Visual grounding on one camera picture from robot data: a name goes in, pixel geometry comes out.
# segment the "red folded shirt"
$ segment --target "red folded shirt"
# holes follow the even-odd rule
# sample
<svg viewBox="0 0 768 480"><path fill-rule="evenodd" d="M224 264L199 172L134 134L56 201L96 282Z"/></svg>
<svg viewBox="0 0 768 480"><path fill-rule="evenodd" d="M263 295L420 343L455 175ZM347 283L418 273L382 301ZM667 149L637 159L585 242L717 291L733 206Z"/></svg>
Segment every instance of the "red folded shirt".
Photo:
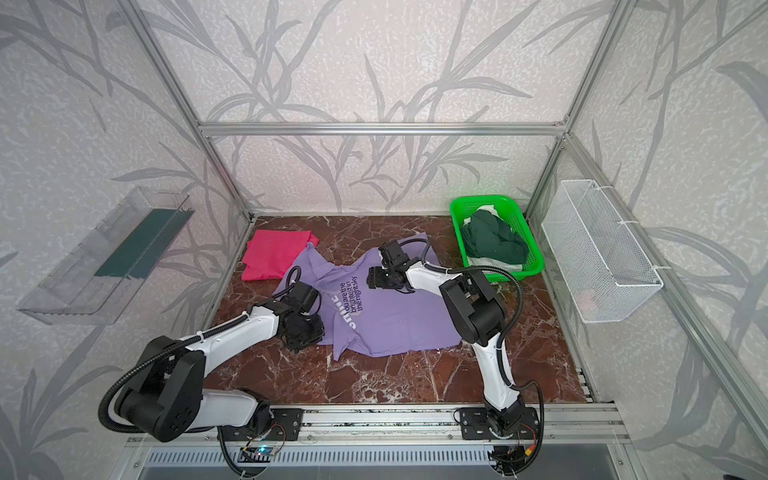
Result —
<svg viewBox="0 0 768 480"><path fill-rule="evenodd" d="M283 278L308 242L319 242L311 231L256 230L243 255L243 280Z"/></svg>

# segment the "white wire mesh basket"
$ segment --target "white wire mesh basket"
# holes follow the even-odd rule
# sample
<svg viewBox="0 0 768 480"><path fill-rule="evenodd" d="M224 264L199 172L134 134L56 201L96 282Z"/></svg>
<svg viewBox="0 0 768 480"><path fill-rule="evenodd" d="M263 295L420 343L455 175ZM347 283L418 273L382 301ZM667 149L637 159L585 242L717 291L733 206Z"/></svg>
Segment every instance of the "white wire mesh basket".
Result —
<svg viewBox="0 0 768 480"><path fill-rule="evenodd" d="M627 318L664 283L594 180L563 180L541 222L584 323Z"/></svg>

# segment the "brown marble tabletop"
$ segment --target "brown marble tabletop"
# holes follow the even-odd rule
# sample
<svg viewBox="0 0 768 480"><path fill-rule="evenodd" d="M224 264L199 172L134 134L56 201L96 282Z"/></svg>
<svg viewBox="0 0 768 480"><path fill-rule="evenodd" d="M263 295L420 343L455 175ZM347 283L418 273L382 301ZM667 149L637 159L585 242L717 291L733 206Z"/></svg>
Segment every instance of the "brown marble tabletop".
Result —
<svg viewBox="0 0 768 480"><path fill-rule="evenodd" d="M351 264L388 240L426 232L442 265L461 266L450 217L260 217L257 228L311 230L317 250L336 265ZM269 296L279 280L243 282L240 263L227 287L214 325ZM585 402L573 360L541 275L521 281L525 308L507 337L515 383L536 379L545 402ZM511 313L514 290L498 285ZM289 352L273 338L223 363L207 378L210 389L249 389L273 404L300 403L479 403L482 378L469 344L440 350L371 358L346 350L333 361L331 346ZM535 402L533 391L525 393Z"/></svg>

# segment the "purple t-shirt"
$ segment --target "purple t-shirt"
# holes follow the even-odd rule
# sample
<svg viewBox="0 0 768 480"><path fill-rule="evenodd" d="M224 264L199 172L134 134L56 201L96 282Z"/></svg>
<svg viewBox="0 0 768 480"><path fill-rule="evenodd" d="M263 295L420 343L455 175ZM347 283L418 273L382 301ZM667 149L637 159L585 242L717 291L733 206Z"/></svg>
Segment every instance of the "purple t-shirt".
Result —
<svg viewBox="0 0 768 480"><path fill-rule="evenodd" d="M424 246L414 242L402 249L413 258L421 255ZM432 249L427 260L438 264ZM446 348L461 341L441 296L426 290L405 294L368 288L368 269L381 266L378 248L368 250L352 265L336 266L308 243L293 265L301 267L301 281L320 292L323 304L319 313L326 333L319 344L333 344L334 360L345 349L367 356L387 356ZM277 290L284 284L285 278Z"/></svg>

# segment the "wall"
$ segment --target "wall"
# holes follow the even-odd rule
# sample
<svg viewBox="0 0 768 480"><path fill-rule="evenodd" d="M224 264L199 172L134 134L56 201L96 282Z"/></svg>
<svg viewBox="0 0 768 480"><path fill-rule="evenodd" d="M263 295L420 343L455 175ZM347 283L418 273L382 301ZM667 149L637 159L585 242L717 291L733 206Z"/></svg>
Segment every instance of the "wall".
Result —
<svg viewBox="0 0 768 480"><path fill-rule="evenodd" d="M206 121L553 122L614 0L140 4ZM254 211L445 213L452 198L477 192L526 203L553 140L231 137L218 145Z"/></svg>
<svg viewBox="0 0 768 480"><path fill-rule="evenodd" d="M764 392L766 11L766 2L638 2L576 128ZM580 177L566 158L558 179ZM561 280L555 293L651 478L768 478L768 459L658 295L623 322L585 326Z"/></svg>
<svg viewBox="0 0 768 480"><path fill-rule="evenodd" d="M0 4L0 477L107 478L124 435L96 405L146 342L193 332L247 222L114 4ZM18 302L135 186L196 210L111 326Z"/></svg>

